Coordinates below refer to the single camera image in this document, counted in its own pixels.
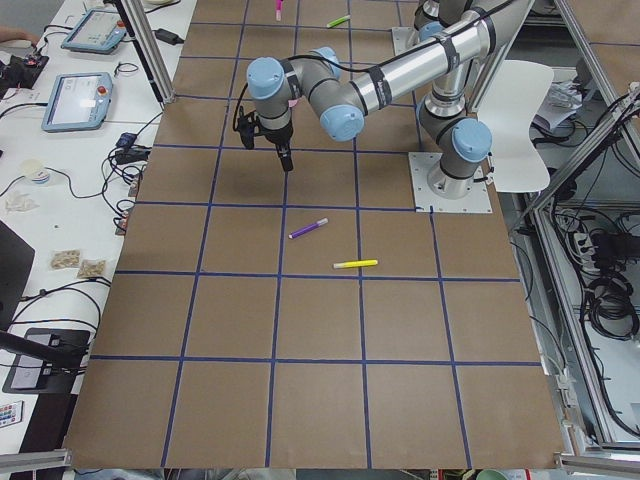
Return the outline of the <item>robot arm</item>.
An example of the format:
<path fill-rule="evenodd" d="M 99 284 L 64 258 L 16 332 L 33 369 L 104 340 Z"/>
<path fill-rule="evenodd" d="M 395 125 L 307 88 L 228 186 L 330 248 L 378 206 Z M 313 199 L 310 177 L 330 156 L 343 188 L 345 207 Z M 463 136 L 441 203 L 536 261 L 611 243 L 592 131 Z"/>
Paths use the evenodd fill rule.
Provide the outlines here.
<path fill-rule="evenodd" d="M 526 19 L 528 1 L 443 1 L 431 22 L 420 2 L 414 27 L 418 42 L 404 52 L 359 70 L 343 83 L 335 52 L 322 47 L 285 59 L 260 57 L 246 72 L 245 93 L 255 106 L 237 107 L 234 130 L 245 148 L 257 136 L 276 148 L 284 171 L 293 168 L 291 103 L 306 98 L 327 135 L 336 142 L 353 140 L 367 115 L 428 84 L 431 89 L 416 117 L 442 151 L 427 175 L 429 189 L 441 198 L 467 195 L 476 170 L 491 151 L 492 135 L 466 113 L 465 88 L 470 65 L 493 56 L 512 42 Z"/>
<path fill-rule="evenodd" d="M 444 30 L 447 24 L 440 17 L 440 1 L 419 0 L 413 26 L 415 45 Z"/>

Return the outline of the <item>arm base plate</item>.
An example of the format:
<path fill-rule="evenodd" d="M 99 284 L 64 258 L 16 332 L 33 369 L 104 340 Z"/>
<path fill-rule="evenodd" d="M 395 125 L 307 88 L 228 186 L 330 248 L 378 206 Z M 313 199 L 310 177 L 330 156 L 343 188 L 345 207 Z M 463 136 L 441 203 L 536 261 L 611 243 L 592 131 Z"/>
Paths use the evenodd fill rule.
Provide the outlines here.
<path fill-rule="evenodd" d="M 491 214 L 493 212 L 482 166 L 467 179 L 447 177 L 441 153 L 409 152 L 414 209 L 423 213 Z"/>
<path fill-rule="evenodd" d="M 393 27 L 391 39 L 395 56 L 414 49 L 423 41 L 419 31 L 413 27 Z"/>

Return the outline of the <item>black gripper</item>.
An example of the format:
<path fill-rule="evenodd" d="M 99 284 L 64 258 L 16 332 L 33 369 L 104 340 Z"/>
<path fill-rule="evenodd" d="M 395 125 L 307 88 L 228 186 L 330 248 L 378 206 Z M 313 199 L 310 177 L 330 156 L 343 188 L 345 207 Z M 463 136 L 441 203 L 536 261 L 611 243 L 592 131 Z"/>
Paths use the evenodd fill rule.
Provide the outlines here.
<path fill-rule="evenodd" d="M 284 172 L 293 170 L 293 160 L 290 141 L 293 136 L 293 125 L 287 124 L 281 128 L 263 128 L 265 138 L 276 147 L 276 153 Z"/>

